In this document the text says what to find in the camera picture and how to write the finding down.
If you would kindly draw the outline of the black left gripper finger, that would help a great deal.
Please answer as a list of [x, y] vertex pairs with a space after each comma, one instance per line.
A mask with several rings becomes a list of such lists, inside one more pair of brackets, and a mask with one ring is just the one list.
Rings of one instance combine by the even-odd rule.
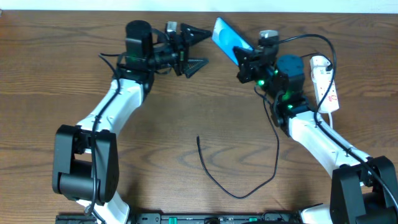
[[210, 30], [199, 29], [188, 24], [182, 23], [180, 28], [180, 35], [182, 36], [183, 42], [189, 47], [212, 36]]
[[187, 78], [191, 78], [197, 71], [207, 65], [209, 60], [207, 58], [189, 58], [183, 66], [183, 74]]

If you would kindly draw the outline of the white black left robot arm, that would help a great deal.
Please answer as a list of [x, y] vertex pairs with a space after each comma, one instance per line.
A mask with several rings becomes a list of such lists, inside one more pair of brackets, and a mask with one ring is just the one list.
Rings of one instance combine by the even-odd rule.
[[127, 223], [129, 205], [118, 194], [117, 138], [147, 98], [157, 74], [193, 76], [206, 58], [191, 58], [190, 47], [211, 32], [169, 21], [159, 31], [142, 20], [126, 25], [126, 50], [116, 55], [111, 86], [95, 109], [76, 125], [55, 134], [52, 188], [83, 206], [81, 215], [58, 215], [57, 223]]

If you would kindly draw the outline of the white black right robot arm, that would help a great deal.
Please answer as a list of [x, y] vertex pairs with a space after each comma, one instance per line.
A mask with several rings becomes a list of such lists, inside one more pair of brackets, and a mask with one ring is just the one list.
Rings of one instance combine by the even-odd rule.
[[371, 157], [340, 136], [323, 119], [337, 109], [336, 58], [309, 55], [317, 103], [303, 94], [303, 59], [278, 56], [280, 40], [261, 38], [256, 50], [234, 47], [238, 79], [255, 81], [264, 90], [274, 124], [300, 143], [331, 177], [329, 204], [300, 211], [304, 223], [396, 223], [397, 176], [386, 157]]

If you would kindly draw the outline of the blue Galaxy smartphone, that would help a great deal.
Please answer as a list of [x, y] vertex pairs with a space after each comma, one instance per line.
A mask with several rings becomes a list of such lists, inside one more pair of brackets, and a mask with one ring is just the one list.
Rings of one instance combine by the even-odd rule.
[[239, 35], [222, 17], [216, 18], [211, 39], [235, 65], [238, 65], [238, 60], [233, 51], [234, 47], [247, 50], [254, 49], [253, 46], [243, 36]]

